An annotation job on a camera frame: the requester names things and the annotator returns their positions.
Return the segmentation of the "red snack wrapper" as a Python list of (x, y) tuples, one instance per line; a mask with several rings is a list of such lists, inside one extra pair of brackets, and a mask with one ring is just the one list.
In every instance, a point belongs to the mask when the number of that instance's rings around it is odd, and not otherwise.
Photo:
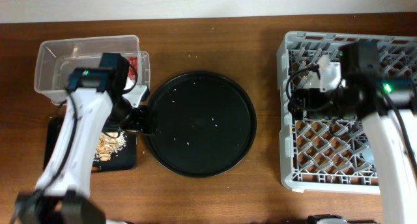
[(139, 78), (139, 73), (138, 73), (138, 59), (137, 57), (129, 57), (128, 61), (131, 65), (130, 69), (129, 69), (129, 73), (128, 73), (128, 77), (132, 80), (135, 81), (136, 78)]

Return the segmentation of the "grey round plate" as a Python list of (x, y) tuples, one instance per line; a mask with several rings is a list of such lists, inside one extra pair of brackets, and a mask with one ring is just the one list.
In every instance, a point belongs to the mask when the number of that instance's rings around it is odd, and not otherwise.
[(319, 89), (320, 79), (318, 69), (305, 70), (299, 86), (303, 89)]

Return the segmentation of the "light blue cup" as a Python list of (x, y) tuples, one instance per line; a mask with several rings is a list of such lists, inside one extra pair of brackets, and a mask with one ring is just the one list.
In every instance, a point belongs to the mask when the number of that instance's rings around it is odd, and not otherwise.
[(361, 155), (363, 159), (369, 163), (370, 165), (375, 165), (375, 159), (373, 157), (372, 149), (370, 146), (366, 147), (362, 152)]

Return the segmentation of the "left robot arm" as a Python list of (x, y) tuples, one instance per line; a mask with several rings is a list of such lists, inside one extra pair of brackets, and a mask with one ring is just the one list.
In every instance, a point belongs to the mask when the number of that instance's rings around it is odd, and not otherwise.
[(119, 53), (96, 68), (75, 68), (65, 88), (66, 113), (50, 160), (32, 194), (20, 193), (11, 223), (109, 223), (90, 200), (91, 169), (103, 130), (151, 135), (152, 115), (125, 98), (133, 69)]

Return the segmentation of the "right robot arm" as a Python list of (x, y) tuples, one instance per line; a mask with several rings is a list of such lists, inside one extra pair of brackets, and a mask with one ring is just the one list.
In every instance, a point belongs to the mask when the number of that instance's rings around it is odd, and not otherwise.
[(377, 45), (355, 42), (341, 47), (340, 66), (319, 63), (305, 68), (317, 74), (322, 94), (314, 106), (298, 104), (290, 92), (297, 72), (285, 81), (289, 108), (338, 119), (356, 115), (369, 141), (378, 175), (386, 223), (416, 222), (416, 89), (410, 79), (377, 74)]

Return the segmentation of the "grey dishwasher rack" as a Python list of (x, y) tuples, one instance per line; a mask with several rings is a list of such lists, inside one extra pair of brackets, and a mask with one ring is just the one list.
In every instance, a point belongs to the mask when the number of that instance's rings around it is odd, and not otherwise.
[[(276, 53), (277, 83), (281, 99), (281, 183), (291, 191), (380, 193), (374, 165), (361, 152), (369, 146), (354, 116), (332, 122), (327, 116), (293, 115), (288, 110), (285, 81), (298, 70), (315, 64), (323, 55), (338, 62), (339, 47), (352, 42), (377, 42), (382, 73), (416, 78), (416, 37), (356, 35), (290, 31)], [(302, 89), (295, 77), (290, 92)]]

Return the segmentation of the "rice grains pile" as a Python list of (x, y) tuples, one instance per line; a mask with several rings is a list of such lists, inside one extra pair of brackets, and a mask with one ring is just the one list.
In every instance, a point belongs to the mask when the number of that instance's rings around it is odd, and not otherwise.
[[(117, 135), (117, 140), (118, 140), (118, 142), (119, 142), (119, 144), (120, 144), (120, 146), (119, 146), (119, 148), (117, 149), (117, 151), (116, 152), (114, 152), (112, 155), (111, 155), (111, 159), (113, 159), (113, 158), (115, 158), (115, 157), (117, 157), (118, 156), (118, 153), (127, 145), (127, 136), (125, 136), (125, 134), (124, 134), (124, 132), (120, 132), (120, 133), (118, 133), (118, 135)], [(98, 158), (98, 156), (96, 155), (96, 151), (95, 151), (95, 155), (94, 155), (94, 161), (98, 161), (98, 162), (100, 162), (100, 160), (99, 160), (99, 158)]]

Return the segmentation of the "black rectangular tray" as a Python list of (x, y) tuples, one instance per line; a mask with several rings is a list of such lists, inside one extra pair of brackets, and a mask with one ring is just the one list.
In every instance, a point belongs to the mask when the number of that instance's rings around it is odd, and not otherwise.
[[(52, 118), (48, 122), (43, 169), (46, 168), (51, 158), (62, 124), (63, 118), (61, 117)], [(127, 145), (118, 153), (118, 156), (110, 161), (93, 161), (92, 172), (129, 170), (136, 166), (137, 136), (130, 132), (124, 132), (124, 134), (127, 136)]]

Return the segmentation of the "peanut shells pile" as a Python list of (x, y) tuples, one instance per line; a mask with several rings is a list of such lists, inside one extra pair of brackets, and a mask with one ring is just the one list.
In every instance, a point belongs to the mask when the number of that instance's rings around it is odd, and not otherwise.
[(99, 137), (99, 142), (96, 148), (96, 155), (100, 161), (109, 161), (111, 155), (117, 151), (120, 144), (117, 140), (118, 133), (108, 132), (101, 133)]

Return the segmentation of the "round black serving tray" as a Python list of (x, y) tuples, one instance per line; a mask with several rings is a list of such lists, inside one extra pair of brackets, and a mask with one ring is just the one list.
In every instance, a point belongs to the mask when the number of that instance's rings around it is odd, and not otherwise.
[(194, 71), (172, 77), (147, 104), (147, 148), (167, 169), (206, 178), (239, 164), (250, 151), (257, 116), (246, 91), (226, 76)]

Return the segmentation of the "clear plastic bin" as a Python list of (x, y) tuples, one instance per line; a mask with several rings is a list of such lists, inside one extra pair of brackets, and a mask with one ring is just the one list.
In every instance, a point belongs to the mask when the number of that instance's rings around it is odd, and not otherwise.
[(34, 90), (55, 105), (66, 100), (65, 86), (75, 68), (96, 68), (103, 53), (119, 53), (124, 58), (137, 57), (136, 85), (151, 88), (149, 54), (139, 48), (136, 35), (99, 36), (50, 40), (41, 43), (36, 60)]

